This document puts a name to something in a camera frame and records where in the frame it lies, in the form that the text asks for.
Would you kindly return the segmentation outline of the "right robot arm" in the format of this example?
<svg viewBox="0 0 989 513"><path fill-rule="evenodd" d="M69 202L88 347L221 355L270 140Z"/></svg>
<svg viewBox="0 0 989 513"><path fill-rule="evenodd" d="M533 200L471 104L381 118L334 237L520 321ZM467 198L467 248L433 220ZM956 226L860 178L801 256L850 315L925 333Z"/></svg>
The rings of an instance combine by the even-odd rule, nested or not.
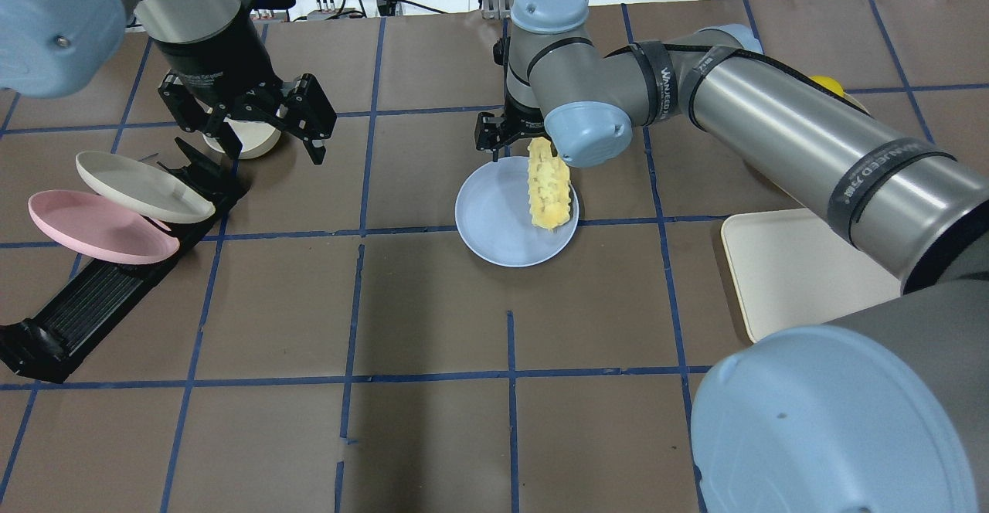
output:
<svg viewBox="0 0 989 513"><path fill-rule="evenodd" d="M596 167L681 116L897 278L900 295L721 359L690 414L710 512L987 510L987 178L707 27L601 56L589 0L513 0L505 111L474 139L545 135Z"/></svg>

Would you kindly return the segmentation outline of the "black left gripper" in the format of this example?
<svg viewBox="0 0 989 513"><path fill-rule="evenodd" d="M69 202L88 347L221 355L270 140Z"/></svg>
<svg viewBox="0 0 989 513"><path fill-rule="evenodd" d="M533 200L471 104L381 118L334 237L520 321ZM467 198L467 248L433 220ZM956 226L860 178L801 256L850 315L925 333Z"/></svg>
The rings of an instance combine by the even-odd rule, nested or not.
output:
<svg viewBox="0 0 989 513"><path fill-rule="evenodd" d="M199 132L219 144L223 154L237 160L243 143L227 121L258 121L301 140L312 164L324 164L325 140L332 136L337 114L317 77L304 73L290 83L265 81L244 93L202 107L202 100L177 73L167 73L158 93L185 132Z"/></svg>

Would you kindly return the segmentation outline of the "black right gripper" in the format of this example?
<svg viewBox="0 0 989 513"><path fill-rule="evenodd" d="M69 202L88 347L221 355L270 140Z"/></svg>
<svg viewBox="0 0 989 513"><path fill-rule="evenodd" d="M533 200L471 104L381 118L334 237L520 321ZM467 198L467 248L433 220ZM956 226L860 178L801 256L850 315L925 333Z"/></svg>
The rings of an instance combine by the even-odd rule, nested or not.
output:
<svg viewBox="0 0 989 513"><path fill-rule="evenodd" d="M498 39L492 47L494 62L504 70L504 112L499 116L480 112L474 126L474 146L491 154L493 162L505 153L505 148L520 139L547 136L544 117L532 88L510 66L509 48L509 37Z"/></svg>

